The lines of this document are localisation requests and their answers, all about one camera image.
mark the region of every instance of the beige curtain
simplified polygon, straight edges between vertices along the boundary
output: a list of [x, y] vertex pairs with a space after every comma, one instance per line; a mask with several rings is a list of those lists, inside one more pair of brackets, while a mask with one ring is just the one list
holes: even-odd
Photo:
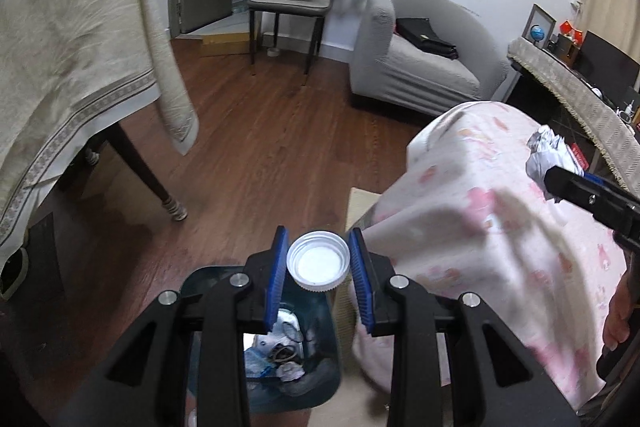
[[596, 33], [640, 62], [640, 0], [584, 0], [576, 26]]

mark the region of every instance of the blue globe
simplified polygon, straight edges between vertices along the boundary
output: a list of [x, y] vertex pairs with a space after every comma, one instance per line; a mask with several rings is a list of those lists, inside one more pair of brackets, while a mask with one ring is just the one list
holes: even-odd
[[534, 39], [536, 42], [543, 41], [546, 36], [545, 31], [537, 24], [531, 27], [530, 34], [531, 34], [531, 38]]

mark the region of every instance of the pink floral cloth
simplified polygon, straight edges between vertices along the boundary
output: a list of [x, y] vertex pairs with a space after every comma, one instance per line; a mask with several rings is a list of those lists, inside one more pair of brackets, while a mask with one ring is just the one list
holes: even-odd
[[[527, 177], [527, 139], [538, 127], [498, 102], [453, 108], [418, 135], [423, 149], [416, 155], [414, 145], [408, 171], [370, 211], [364, 238], [435, 294], [478, 293], [577, 409], [603, 386], [595, 363], [626, 266], [610, 230], [565, 201], [545, 201]], [[393, 342], [360, 325], [353, 350], [390, 389]]]

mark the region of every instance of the black monitor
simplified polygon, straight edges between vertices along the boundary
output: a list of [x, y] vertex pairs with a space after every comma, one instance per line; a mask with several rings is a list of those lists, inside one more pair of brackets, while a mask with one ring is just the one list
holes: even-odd
[[574, 69], [614, 105], [625, 108], [631, 102], [626, 89], [636, 83], [640, 64], [605, 39], [587, 32]]

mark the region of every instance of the beige mat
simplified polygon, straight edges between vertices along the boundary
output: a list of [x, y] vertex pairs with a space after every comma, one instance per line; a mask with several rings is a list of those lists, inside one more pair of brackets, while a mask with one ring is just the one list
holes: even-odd
[[[352, 188], [345, 230], [349, 230], [378, 201], [379, 194]], [[351, 353], [355, 311], [348, 296], [348, 284], [336, 292], [334, 320], [342, 356], [342, 382], [331, 400], [313, 409], [308, 427], [384, 427], [388, 396], [366, 382]]]

